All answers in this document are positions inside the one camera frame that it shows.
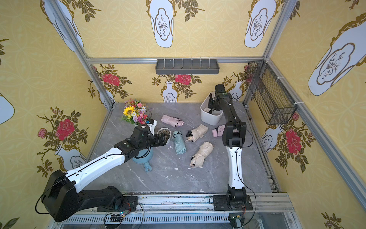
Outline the beige umbrella front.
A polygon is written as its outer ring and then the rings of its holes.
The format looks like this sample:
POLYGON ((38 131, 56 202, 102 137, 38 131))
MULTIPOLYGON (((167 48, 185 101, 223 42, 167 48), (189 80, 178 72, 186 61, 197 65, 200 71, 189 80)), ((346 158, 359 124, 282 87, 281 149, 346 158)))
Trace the beige umbrella front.
POLYGON ((210 142, 204 142, 199 150, 192 156, 190 166, 193 168, 202 168, 205 159, 213 151, 214 146, 210 142))

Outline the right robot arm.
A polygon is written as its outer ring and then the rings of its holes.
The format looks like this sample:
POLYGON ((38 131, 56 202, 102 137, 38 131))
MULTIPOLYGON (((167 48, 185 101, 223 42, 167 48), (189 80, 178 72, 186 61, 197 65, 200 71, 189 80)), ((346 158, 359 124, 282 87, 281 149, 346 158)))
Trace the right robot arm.
POLYGON ((213 196, 214 210, 252 210, 247 196, 248 186, 243 181, 242 150, 245 148, 246 122, 237 115, 233 98, 224 85, 216 85, 214 96, 209 95, 208 108, 222 111, 226 118, 222 140, 229 157, 229 182, 226 195, 213 196))

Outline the beige umbrella with black handle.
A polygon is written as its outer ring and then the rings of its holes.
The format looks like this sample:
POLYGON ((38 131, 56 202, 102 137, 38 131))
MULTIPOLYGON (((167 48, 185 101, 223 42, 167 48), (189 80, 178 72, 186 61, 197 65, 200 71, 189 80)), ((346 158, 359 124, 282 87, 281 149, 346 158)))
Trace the beige umbrella with black handle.
POLYGON ((186 134, 186 142, 190 141, 190 142, 195 142, 198 139, 202 138, 204 136, 204 134, 206 134, 208 132, 208 127, 205 125, 200 125, 197 128, 190 130, 187 132, 186 134))

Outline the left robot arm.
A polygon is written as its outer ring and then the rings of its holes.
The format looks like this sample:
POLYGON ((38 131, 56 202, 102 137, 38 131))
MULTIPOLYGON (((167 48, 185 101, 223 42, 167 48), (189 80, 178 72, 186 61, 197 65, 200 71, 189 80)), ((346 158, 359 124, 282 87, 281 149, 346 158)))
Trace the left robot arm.
POLYGON ((130 138, 115 144, 109 151, 76 169, 53 172, 38 199, 56 222, 62 222, 81 210, 102 207, 120 210, 125 200, 113 186, 99 190, 84 190, 92 181, 111 169, 139 155, 142 150, 165 146, 168 137, 154 134, 148 125, 138 125, 130 138))

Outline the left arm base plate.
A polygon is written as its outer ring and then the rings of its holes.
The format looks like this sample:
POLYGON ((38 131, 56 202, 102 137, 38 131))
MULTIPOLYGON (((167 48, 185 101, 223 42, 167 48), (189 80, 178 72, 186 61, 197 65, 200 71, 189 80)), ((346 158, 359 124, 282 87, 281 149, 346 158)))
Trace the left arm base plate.
POLYGON ((123 196, 122 198, 119 198, 116 203, 113 203, 108 207, 98 207, 97 212, 122 212, 125 210, 135 212, 137 203, 137 196, 123 196))

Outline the mint green umbrella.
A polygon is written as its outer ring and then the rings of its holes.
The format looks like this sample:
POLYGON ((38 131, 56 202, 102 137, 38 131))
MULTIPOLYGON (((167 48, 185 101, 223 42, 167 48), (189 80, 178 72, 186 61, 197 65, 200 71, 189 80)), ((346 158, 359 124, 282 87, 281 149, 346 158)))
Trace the mint green umbrella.
POLYGON ((186 152, 185 141, 183 140, 183 134, 180 131, 173 132, 174 148, 178 155, 186 152))

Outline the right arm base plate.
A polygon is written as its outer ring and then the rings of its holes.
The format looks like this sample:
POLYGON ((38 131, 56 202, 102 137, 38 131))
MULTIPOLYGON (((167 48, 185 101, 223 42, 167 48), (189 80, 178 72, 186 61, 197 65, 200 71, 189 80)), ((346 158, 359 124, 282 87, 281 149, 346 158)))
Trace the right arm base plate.
POLYGON ((247 195, 246 200, 228 200, 226 195, 215 195, 211 203, 215 211, 253 210, 253 204, 249 195, 247 195))

